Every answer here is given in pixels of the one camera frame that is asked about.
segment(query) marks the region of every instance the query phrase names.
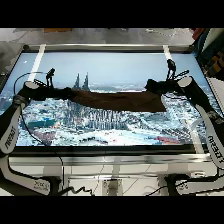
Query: floor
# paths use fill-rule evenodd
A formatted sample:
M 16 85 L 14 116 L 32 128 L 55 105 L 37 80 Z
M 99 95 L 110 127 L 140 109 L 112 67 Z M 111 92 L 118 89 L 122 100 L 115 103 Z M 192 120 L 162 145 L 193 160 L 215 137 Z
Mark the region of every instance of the floor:
M 0 41 L 25 44 L 168 44 L 190 45 L 188 28 L 73 28 L 44 33 L 43 28 L 0 28 Z

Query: large display screen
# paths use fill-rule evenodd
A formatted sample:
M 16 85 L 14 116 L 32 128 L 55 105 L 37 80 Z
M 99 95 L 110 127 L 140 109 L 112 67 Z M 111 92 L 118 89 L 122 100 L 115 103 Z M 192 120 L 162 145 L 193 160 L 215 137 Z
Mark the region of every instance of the large display screen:
M 21 54 L 0 96 L 0 113 L 9 107 L 15 80 L 30 72 L 37 53 Z M 192 54 L 171 54 L 176 63 L 176 74 L 190 70 L 198 85 L 208 95 L 210 103 L 221 114 L 217 101 Z M 148 79 L 165 81 L 168 68 L 163 53 L 104 53 L 56 52 L 45 53 L 39 72 L 55 69 L 57 88 L 95 92 L 145 91 Z M 18 92 L 29 78 L 24 76 L 16 85 Z M 36 79 L 46 81 L 45 75 Z M 203 122 L 199 113 L 187 100 L 163 97 L 166 112 L 137 113 L 93 109 L 68 100 L 47 99 L 32 101 L 23 115 L 30 132 L 50 146 L 125 146 L 125 145 L 183 145 L 205 144 Z M 17 146 L 41 145 L 19 121 Z

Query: sky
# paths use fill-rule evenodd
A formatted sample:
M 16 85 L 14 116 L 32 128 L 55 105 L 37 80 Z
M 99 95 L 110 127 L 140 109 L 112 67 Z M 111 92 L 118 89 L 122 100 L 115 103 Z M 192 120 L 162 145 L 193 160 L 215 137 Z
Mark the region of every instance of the sky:
M 6 84 L 8 88 L 20 75 L 31 72 L 37 53 L 23 53 Z M 177 72 L 190 70 L 199 85 L 207 86 L 200 67 L 192 54 L 171 54 L 176 63 Z M 104 53 L 104 52 L 49 52 L 42 57 L 38 71 L 48 72 L 54 68 L 55 86 L 73 87 L 80 75 L 80 85 L 89 74 L 89 84 L 138 84 L 145 86 L 148 79 L 165 81 L 168 72 L 166 57 L 163 53 Z M 18 88 L 27 80 L 18 82 Z M 38 74 L 37 79 L 45 82 L 45 75 Z

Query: screen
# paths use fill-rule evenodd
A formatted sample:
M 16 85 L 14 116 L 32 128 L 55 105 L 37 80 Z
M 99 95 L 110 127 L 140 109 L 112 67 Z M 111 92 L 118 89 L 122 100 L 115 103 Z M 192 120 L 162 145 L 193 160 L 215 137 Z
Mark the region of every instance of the screen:
M 15 80 L 30 72 L 37 53 L 21 54 L 0 96 L 0 113 L 9 107 Z M 189 70 L 209 97 L 211 105 L 221 114 L 219 105 L 192 54 L 171 54 L 176 74 Z M 55 69 L 57 88 L 94 92 L 145 91 L 148 79 L 165 81 L 168 67 L 163 53 L 44 53 L 38 71 Z M 18 92 L 29 75 L 16 85 Z M 46 75 L 35 78 L 46 83 Z M 125 146 L 205 144 L 205 128 L 200 114 L 185 99 L 162 97 L 166 112 L 137 113 L 93 109 L 68 100 L 32 101 L 24 111 L 30 132 L 50 146 Z M 19 121 L 17 146 L 37 146 L 24 123 Z

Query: brown cloth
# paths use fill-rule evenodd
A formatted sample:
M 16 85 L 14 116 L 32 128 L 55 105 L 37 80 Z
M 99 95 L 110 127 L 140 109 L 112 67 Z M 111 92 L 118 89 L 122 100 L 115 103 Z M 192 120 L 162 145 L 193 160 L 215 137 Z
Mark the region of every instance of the brown cloth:
M 96 93 L 73 90 L 75 97 L 71 101 L 87 107 L 132 112 L 165 112 L 161 96 L 149 91 Z

